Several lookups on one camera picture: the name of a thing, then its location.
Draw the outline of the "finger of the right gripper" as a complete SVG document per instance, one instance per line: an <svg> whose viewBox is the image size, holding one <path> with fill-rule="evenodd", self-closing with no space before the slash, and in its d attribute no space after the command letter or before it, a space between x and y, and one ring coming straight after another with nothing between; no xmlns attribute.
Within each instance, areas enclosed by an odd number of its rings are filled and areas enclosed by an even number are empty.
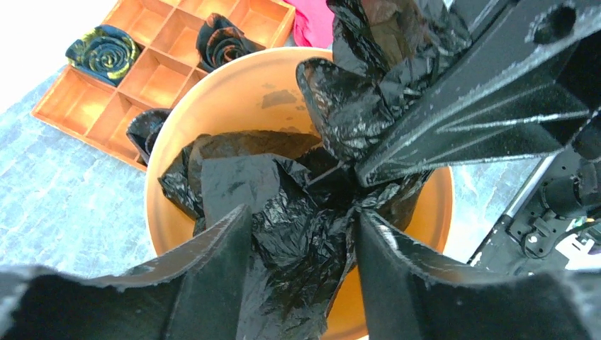
<svg viewBox="0 0 601 340"><path fill-rule="evenodd" d="M473 45L356 165L361 185L554 155L599 114L599 1L455 1L452 9Z"/></svg>

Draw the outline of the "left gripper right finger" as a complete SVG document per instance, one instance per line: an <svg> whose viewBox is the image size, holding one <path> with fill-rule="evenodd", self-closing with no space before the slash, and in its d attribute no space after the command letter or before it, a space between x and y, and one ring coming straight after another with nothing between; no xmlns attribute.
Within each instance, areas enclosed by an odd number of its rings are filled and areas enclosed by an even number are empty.
<svg viewBox="0 0 601 340"><path fill-rule="evenodd" d="M373 211L358 218L355 251L371 339L600 338L598 270L479 270Z"/></svg>

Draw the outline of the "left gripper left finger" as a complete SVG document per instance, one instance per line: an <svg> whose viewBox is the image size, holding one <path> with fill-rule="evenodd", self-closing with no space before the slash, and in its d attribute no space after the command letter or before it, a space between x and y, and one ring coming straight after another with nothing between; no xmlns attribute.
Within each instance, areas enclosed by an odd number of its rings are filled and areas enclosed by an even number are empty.
<svg viewBox="0 0 601 340"><path fill-rule="evenodd" d="M251 229L251 211L240 205L122 276L4 266L1 338L235 339Z"/></svg>

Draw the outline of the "black trash bag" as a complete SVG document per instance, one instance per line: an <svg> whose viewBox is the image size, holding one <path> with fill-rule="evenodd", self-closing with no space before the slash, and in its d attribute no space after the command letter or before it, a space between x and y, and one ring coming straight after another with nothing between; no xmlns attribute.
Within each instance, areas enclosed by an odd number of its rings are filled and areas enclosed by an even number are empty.
<svg viewBox="0 0 601 340"><path fill-rule="evenodd" d="M328 1L331 59L311 57L295 76L314 133L202 134L158 178L200 234L238 205L252 211L237 320L202 327L208 339L319 339L354 266L359 208L406 226L430 177L421 171L370 188L353 165L472 43L441 1Z"/></svg>

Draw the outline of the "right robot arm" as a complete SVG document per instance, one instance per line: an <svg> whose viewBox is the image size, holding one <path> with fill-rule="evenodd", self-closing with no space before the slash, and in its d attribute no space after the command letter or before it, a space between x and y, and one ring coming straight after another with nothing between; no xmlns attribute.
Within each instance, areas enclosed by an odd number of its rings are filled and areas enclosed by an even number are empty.
<svg viewBox="0 0 601 340"><path fill-rule="evenodd" d="M365 186L446 166L539 164L470 258L532 274L600 238L600 2L457 1L475 43L363 161Z"/></svg>

